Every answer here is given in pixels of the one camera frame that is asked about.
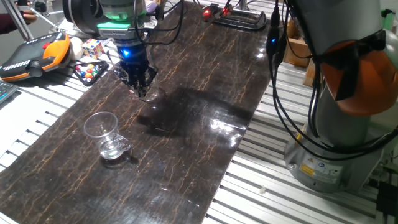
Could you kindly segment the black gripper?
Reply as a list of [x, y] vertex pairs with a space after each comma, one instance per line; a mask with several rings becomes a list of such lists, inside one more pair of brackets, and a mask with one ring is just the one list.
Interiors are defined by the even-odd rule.
[[[145, 97], [155, 86], [157, 69], [149, 66], [145, 45], [138, 39], [115, 39], [114, 44], [121, 61], [121, 67], [113, 68], [114, 74], [137, 97]], [[140, 86], [136, 77], [144, 77]]]

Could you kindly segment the person's hand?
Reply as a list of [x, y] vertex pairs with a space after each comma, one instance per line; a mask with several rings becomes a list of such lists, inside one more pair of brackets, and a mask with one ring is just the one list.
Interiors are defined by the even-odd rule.
[[34, 23], [37, 20], [37, 16], [31, 10], [20, 11], [20, 14], [27, 25]]

